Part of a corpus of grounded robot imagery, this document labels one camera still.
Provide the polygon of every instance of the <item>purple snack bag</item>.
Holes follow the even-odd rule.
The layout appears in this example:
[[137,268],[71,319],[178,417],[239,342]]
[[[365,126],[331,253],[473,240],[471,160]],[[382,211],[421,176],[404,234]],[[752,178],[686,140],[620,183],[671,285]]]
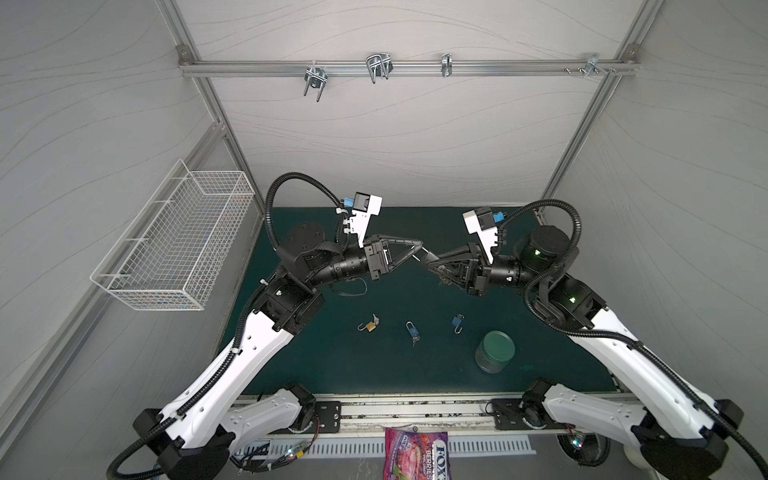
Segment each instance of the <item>purple snack bag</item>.
[[448,433],[386,430],[384,480],[451,480]]

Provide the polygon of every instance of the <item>aluminum rail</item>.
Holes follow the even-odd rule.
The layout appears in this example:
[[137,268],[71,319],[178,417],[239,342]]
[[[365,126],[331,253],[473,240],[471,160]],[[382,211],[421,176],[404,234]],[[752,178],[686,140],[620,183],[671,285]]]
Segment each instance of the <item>aluminum rail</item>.
[[[641,47],[641,42],[645,38],[645,35],[650,30],[650,26],[654,23],[654,19],[661,9],[665,0],[645,0],[637,11],[637,15],[632,21],[629,30],[627,31],[624,40],[619,45],[616,51],[617,58],[632,58],[637,57],[637,51]],[[611,96],[616,91],[620,76],[608,76],[603,78],[603,81],[598,86],[598,89],[594,93],[594,97],[584,113],[581,122],[579,123],[576,131],[574,132],[571,141],[565,148],[558,166],[555,167],[552,176],[549,178],[547,186],[544,188],[544,193],[541,198],[553,198],[558,191],[560,183],[563,181],[565,174],[568,172],[571,164],[581,151],[581,147],[584,146],[584,142],[587,140],[589,133],[592,131],[595,122],[598,121],[600,114],[605,109]]]
[[[634,75],[639,63],[619,60],[598,60],[594,74]],[[329,78],[368,77],[364,61],[195,61],[180,65],[184,77],[301,77],[307,68],[322,68]],[[451,76],[459,77],[525,77],[574,75],[581,76],[588,67],[587,60],[452,60]],[[392,59],[393,77],[441,77],[442,63],[438,61],[397,61]]]

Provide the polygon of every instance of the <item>table surface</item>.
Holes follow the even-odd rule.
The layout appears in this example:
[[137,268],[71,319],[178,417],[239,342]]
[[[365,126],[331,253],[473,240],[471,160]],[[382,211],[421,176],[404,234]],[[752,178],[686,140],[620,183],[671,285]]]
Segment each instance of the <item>table surface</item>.
[[[477,242],[465,229],[465,207],[390,207],[371,219],[375,233],[417,238],[435,253]],[[511,213],[514,207],[502,209]],[[323,225],[333,236],[336,215],[330,208],[276,208],[278,238],[305,222]],[[503,253],[537,225],[525,214],[508,228]],[[240,288],[222,347],[232,339],[237,316],[259,279],[278,264],[266,234],[260,234]],[[243,392],[273,392],[299,382],[314,393],[520,392],[538,377],[564,383],[583,392],[615,391],[605,367],[569,338],[541,324],[522,302],[517,290],[496,288],[484,298],[467,295],[456,286],[441,285],[437,276],[414,259],[381,280],[366,280],[363,296],[338,296],[322,287],[325,305],[296,338],[279,351]],[[359,293],[362,282],[337,283],[337,290]],[[451,320],[464,315],[462,332]],[[372,332],[357,330],[375,314],[381,319]],[[412,346],[406,322],[414,323],[421,341]],[[510,364],[488,374],[475,363],[475,349],[491,330],[507,333],[516,352]]]

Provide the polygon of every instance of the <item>white wire basket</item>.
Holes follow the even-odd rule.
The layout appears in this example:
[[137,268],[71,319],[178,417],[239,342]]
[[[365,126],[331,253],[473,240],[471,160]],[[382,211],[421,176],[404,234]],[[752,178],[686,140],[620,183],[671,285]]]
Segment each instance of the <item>white wire basket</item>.
[[242,171],[174,171],[91,274],[134,310],[202,310],[253,199]]

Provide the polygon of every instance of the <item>electrical wire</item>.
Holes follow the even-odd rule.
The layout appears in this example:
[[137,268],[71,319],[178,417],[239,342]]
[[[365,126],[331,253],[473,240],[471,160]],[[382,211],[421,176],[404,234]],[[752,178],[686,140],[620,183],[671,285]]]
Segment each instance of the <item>electrical wire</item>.
[[317,188],[333,202],[333,205],[337,209],[339,209],[340,213],[339,218],[336,220],[336,233],[334,235],[333,241],[335,243],[339,243],[341,241],[342,234],[344,234],[342,250],[346,249],[349,245],[349,234],[344,233],[344,220],[348,217],[348,213],[346,210],[344,210],[344,203],[339,198],[337,198],[336,195],[334,195],[328,187],[321,184],[319,181],[315,180],[309,175],[302,174],[300,172],[289,172],[287,174],[280,175],[275,179],[274,182],[272,182],[270,189],[266,192],[266,198],[264,199],[264,226],[266,229],[266,236],[270,239],[272,248],[277,250],[277,247],[280,246],[280,242],[277,241],[277,235],[275,234],[275,226],[272,223],[272,205],[275,201],[275,194],[277,193],[277,189],[280,188],[280,185],[292,179],[303,180]]
[[251,453],[244,455],[240,460],[238,460],[234,455],[230,456],[230,462],[232,462],[236,467],[242,468],[244,465],[250,464],[251,459],[256,455],[268,455],[269,451],[270,444],[268,442],[254,449]]
[[640,353],[642,356],[644,356],[646,359],[648,359],[649,362],[651,362],[654,366],[656,366],[678,389],[680,389],[681,392],[691,401],[694,403],[694,408],[699,409],[702,412],[704,412],[707,416],[709,416],[719,427],[721,427],[725,433],[727,433],[744,451],[750,456],[753,462],[755,462],[755,465],[757,465],[757,468],[760,470],[760,474],[763,476],[763,478],[768,479],[768,463],[766,463],[763,456],[757,451],[757,449],[752,446],[752,444],[744,438],[743,435],[741,435],[726,419],[724,419],[722,416],[720,416],[719,413],[712,410],[712,408],[707,404],[706,401],[704,401],[701,397],[699,397],[693,389],[685,382],[678,374],[675,373],[666,363],[664,363],[661,359],[659,359],[653,352],[651,352],[649,349],[645,347],[645,345],[639,341],[634,340],[628,336],[621,335],[620,333],[611,332],[609,330],[569,330],[561,328],[560,326],[557,326],[553,324],[550,319],[548,319],[546,316],[538,312],[533,306],[533,302],[531,301],[531,293],[533,292],[533,289],[536,285],[538,285],[539,282],[541,282],[544,278],[547,276],[552,275],[553,273],[556,273],[558,270],[560,270],[563,265],[565,265],[566,259],[573,253],[574,249],[576,248],[576,244],[578,243],[579,239],[581,238],[581,217],[579,216],[578,212],[575,208],[573,208],[572,205],[562,201],[562,200],[537,200],[535,202],[531,202],[528,205],[525,205],[524,207],[518,208],[512,215],[507,217],[503,222],[501,222],[498,225],[498,232],[499,238],[503,238],[504,234],[504,228],[506,225],[514,220],[517,217],[520,217],[523,213],[534,210],[535,208],[539,207],[558,207],[562,210],[565,210],[566,213],[571,217],[571,223],[573,226],[573,230],[571,232],[571,238],[568,241],[568,245],[565,248],[565,251],[562,255],[560,255],[555,262],[553,262],[552,265],[550,265],[549,268],[546,270],[542,270],[534,276],[532,279],[528,281],[528,283],[525,284],[525,287],[523,288],[523,302],[525,303],[525,306],[530,310],[536,318],[538,318],[540,321],[543,322],[546,326],[549,328],[555,330],[556,332],[562,333],[563,335],[567,336],[575,336],[575,337],[581,337],[581,338],[605,338],[605,339],[612,339],[617,340],[619,342],[625,343],[629,348],[637,350],[638,353]]
[[[270,278],[266,281],[267,283],[271,282],[275,279],[276,271],[272,272],[272,275]],[[245,323],[250,315],[250,312],[253,307],[253,302],[256,301],[256,298],[261,295],[261,293],[264,291],[264,288],[266,287],[265,284],[260,284],[259,288],[257,288],[250,296],[250,298],[246,301],[246,305],[243,308],[243,311],[240,312],[240,316],[237,319],[237,328],[235,329],[235,337],[232,341],[233,348],[239,349],[240,344],[243,342],[243,334],[245,333]],[[192,409],[192,407],[195,406],[196,403],[198,403],[206,393],[210,391],[216,385],[216,382],[219,381],[219,379],[222,377],[222,375],[227,371],[229,366],[232,364],[232,361],[234,360],[235,356],[237,356],[234,352],[229,352],[226,357],[224,357],[224,361],[221,363],[219,368],[214,372],[214,374],[208,379],[207,382],[199,389],[197,390],[189,400],[187,400],[181,407],[179,407],[176,410],[175,416],[169,416],[165,420],[163,420],[159,425],[156,425],[152,429],[150,429],[149,432],[142,435],[136,442],[131,443],[125,450],[120,452],[117,457],[114,458],[112,463],[109,464],[107,467],[107,478],[109,480],[147,480],[148,478],[156,477],[158,475],[162,475],[163,470],[162,468],[153,468],[152,470],[147,470],[146,472],[138,472],[138,473],[120,473],[118,472],[118,468],[120,468],[120,465],[123,464],[129,457],[131,457],[134,453],[138,452],[138,450],[145,446],[147,443],[152,441],[153,439],[157,438],[158,435],[165,432],[168,427],[173,425],[177,419],[183,418],[187,412]]]
[[299,458],[301,458],[302,456],[304,456],[304,454],[306,454],[310,450],[310,448],[312,448],[312,445],[315,444],[315,441],[317,440],[317,437],[320,434],[320,419],[319,417],[315,416],[315,417],[312,417],[312,421],[315,422],[317,425],[315,429],[315,435],[313,435],[310,443],[307,446],[305,446],[303,449],[301,449],[300,455],[299,454],[293,455],[294,452],[291,452],[291,455],[282,455],[279,458],[276,458],[273,462],[267,463],[266,465],[264,465],[262,462],[259,465],[254,467],[252,467],[251,465],[245,465],[244,462],[242,461],[238,462],[237,459],[234,457],[230,457],[230,460],[240,470],[244,472],[252,472],[252,473],[270,472],[275,468],[281,468],[286,465],[289,465],[295,462],[296,460],[298,460]]
[[334,292],[334,293],[335,293],[336,295],[338,295],[338,296],[363,296],[363,295],[365,295],[366,293],[368,293],[368,283],[366,283],[366,279],[362,278],[361,276],[356,276],[355,278],[350,278],[350,279],[347,279],[347,280],[344,280],[344,281],[345,281],[345,282],[354,282],[354,281],[356,281],[356,280],[362,280],[362,284],[363,284],[363,285],[365,286],[365,288],[366,288],[366,289],[365,289],[365,291],[363,291],[362,293],[347,293],[347,292],[342,292],[341,290],[337,290],[337,289],[336,289],[336,288],[333,286],[333,285],[334,285],[334,283],[331,283],[330,285],[328,285],[328,288],[330,288],[330,290],[331,290],[332,292]]

